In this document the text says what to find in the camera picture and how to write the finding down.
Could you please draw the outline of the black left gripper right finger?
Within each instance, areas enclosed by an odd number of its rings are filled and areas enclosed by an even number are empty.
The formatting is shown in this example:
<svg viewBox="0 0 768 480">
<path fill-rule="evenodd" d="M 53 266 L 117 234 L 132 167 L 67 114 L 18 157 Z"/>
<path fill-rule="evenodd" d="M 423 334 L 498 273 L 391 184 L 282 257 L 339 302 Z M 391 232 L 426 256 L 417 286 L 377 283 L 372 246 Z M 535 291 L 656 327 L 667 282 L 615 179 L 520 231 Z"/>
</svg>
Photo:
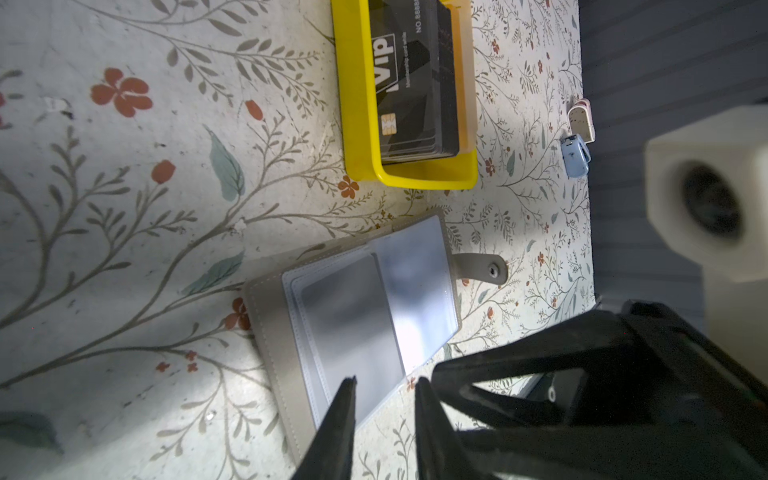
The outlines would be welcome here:
<svg viewBox="0 0 768 480">
<path fill-rule="evenodd" d="M 415 428 L 420 479 L 496 479 L 470 461 L 426 377 L 415 387 Z"/>
</svg>

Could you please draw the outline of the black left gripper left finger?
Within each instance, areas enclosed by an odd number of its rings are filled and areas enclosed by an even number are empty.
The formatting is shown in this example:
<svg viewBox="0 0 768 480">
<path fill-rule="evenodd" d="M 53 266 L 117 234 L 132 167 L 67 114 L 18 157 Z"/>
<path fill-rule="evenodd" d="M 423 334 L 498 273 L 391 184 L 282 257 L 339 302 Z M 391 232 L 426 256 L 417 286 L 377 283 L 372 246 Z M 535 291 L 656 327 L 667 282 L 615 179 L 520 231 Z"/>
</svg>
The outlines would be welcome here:
<svg viewBox="0 0 768 480">
<path fill-rule="evenodd" d="M 293 480 L 350 480 L 356 428 L 355 377 L 345 378 Z"/>
</svg>

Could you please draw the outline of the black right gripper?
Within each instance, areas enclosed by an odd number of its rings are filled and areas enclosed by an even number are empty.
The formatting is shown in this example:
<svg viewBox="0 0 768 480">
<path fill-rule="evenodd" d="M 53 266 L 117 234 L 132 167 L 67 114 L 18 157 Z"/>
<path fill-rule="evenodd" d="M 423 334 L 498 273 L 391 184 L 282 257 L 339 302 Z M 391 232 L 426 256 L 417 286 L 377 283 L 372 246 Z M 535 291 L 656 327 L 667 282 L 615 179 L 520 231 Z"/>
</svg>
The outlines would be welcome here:
<svg viewBox="0 0 768 480">
<path fill-rule="evenodd" d="M 551 401 L 480 382 L 552 372 Z M 433 396 L 486 423 L 461 431 L 487 472 L 537 479 L 764 479 L 767 389 L 659 303 L 590 310 L 435 366 Z"/>
</svg>

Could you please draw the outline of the blue small clip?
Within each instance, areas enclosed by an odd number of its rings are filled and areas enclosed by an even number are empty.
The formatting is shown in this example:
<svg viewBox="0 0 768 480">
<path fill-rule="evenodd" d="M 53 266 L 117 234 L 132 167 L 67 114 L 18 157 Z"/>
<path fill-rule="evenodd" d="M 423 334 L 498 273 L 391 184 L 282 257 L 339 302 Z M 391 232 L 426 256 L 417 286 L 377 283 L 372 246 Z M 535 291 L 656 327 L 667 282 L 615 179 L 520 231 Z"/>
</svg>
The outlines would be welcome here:
<svg viewBox="0 0 768 480">
<path fill-rule="evenodd" d="M 573 134 L 561 140 L 561 154 L 566 175 L 571 179 L 586 177 L 589 173 L 591 154 L 579 134 Z"/>
</svg>

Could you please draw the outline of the pink white small clip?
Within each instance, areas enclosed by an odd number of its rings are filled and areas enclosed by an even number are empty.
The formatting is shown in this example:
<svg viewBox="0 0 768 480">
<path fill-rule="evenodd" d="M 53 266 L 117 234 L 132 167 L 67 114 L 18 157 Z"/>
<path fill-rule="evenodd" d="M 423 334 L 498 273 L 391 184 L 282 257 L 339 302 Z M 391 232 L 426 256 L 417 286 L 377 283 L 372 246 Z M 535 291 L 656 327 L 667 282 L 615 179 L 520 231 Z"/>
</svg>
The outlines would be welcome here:
<svg viewBox="0 0 768 480">
<path fill-rule="evenodd" d="M 588 99 L 577 100 L 568 110 L 571 133 L 579 135 L 586 144 L 596 140 L 591 103 Z"/>
</svg>

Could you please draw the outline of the yellow plastic tray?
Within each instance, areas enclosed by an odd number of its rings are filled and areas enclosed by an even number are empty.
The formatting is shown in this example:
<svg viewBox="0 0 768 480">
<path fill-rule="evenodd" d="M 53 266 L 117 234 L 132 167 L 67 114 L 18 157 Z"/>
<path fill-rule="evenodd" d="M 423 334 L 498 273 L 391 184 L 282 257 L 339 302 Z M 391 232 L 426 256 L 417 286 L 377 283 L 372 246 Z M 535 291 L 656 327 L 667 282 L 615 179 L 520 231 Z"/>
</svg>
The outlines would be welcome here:
<svg viewBox="0 0 768 480">
<path fill-rule="evenodd" d="M 469 1 L 446 1 L 452 13 L 458 89 L 459 153 L 385 164 L 380 151 L 380 115 L 374 82 L 373 37 L 369 3 L 333 1 L 344 163 L 355 181 L 378 181 L 402 189 L 470 190 L 478 180 L 472 15 Z"/>
</svg>

